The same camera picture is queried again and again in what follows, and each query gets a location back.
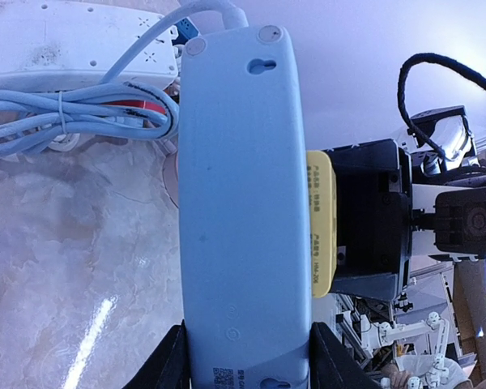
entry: floor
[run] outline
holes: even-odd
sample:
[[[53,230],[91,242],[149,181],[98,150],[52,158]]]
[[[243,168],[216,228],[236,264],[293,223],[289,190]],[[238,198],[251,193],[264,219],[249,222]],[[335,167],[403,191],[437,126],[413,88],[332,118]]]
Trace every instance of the floor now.
[[[1,389],[120,388],[181,321],[163,161],[155,144],[107,139],[0,160]]]

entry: white power strip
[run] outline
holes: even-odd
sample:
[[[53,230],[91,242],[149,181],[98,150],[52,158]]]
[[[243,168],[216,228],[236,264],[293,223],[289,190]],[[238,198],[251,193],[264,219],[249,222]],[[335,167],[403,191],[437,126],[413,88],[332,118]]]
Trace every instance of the white power strip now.
[[[0,2],[0,89],[55,92],[96,85],[162,15],[83,2]],[[178,76],[171,28],[117,78],[164,89]]]

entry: keyhole mounting slot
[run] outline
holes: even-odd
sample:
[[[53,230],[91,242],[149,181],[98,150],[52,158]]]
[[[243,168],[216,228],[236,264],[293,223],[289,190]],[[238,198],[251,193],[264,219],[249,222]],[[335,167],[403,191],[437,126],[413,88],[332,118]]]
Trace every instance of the keyhole mounting slot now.
[[[262,59],[253,59],[249,62],[249,73],[251,75],[260,75],[265,71],[272,71],[277,67],[277,63],[275,61],[269,60],[262,60]]]
[[[261,381],[260,389],[290,389],[292,385],[275,378],[265,378]]]

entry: robotic arm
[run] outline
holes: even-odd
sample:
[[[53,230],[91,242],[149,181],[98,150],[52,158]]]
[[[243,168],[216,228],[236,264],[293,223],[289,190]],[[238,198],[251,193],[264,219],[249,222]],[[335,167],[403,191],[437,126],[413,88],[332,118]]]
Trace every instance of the robotic arm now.
[[[400,324],[394,327],[389,323],[381,323],[380,325],[370,323],[367,317],[362,315],[360,326],[362,347],[370,352],[375,348],[390,346],[396,340],[437,331],[437,344],[434,349],[435,357],[431,369],[420,377],[412,377],[408,382],[408,387],[420,389],[425,385],[430,388],[437,388],[441,385],[443,378],[448,378],[449,371],[445,368],[445,353],[450,332],[450,322],[439,316],[438,313],[432,312],[428,315],[427,320],[419,323]],[[388,378],[384,378],[381,384],[382,388],[390,388],[390,380]]]

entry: qr code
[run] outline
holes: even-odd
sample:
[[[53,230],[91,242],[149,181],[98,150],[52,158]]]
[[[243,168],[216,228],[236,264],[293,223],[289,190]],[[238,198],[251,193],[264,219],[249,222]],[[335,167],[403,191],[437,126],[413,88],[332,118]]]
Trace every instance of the qr code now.
[[[216,388],[233,389],[234,388],[234,370],[214,368],[214,384]]]

